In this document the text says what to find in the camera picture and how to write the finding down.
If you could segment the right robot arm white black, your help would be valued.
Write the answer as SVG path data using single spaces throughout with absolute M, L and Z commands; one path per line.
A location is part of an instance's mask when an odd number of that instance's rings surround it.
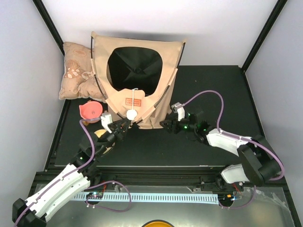
M 239 164 L 227 166 L 216 177 L 215 185 L 221 191 L 236 182 L 250 182 L 261 187 L 282 173 L 281 161 L 262 136 L 251 138 L 231 135 L 193 113 L 186 113 L 184 117 L 173 115 L 161 121 L 160 125 L 169 133 L 191 132 L 198 142 L 239 157 Z

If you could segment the beige patterned pillow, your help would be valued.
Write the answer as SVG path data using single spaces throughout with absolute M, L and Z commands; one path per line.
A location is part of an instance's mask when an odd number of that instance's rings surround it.
M 91 49 L 77 43 L 65 42 L 64 75 L 59 99 L 92 98 L 104 102 L 91 65 Z

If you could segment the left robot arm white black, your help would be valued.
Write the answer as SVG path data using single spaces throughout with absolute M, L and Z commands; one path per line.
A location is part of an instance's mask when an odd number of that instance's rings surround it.
M 78 193 L 96 189 L 102 178 L 98 172 L 97 158 L 122 140 L 130 126 L 124 118 L 108 124 L 108 129 L 98 137 L 90 133 L 80 120 L 86 134 L 74 159 L 44 188 L 27 199 L 18 199 L 12 206 L 12 221 L 16 227 L 45 227 L 47 222 Z

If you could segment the black tent pole two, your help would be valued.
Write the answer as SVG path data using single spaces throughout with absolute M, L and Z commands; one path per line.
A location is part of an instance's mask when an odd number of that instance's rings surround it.
M 148 43 L 150 44 L 148 48 L 159 53 L 163 65 L 155 91 L 142 99 L 136 123 L 142 128 L 160 128 L 160 121 L 171 113 L 169 104 L 186 42 L 149 41 Z

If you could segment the beige pet tent fabric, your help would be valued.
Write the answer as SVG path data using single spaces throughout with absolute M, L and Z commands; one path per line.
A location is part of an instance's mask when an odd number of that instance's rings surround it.
M 149 41 L 91 33 L 91 65 L 113 121 L 127 118 L 126 112 L 132 108 L 132 89 L 138 88 L 134 92 L 138 113 L 142 99 L 153 94 L 158 85 L 163 63 L 159 53 L 148 48 Z M 137 116 L 131 124 L 143 130 L 158 129 L 140 127 Z

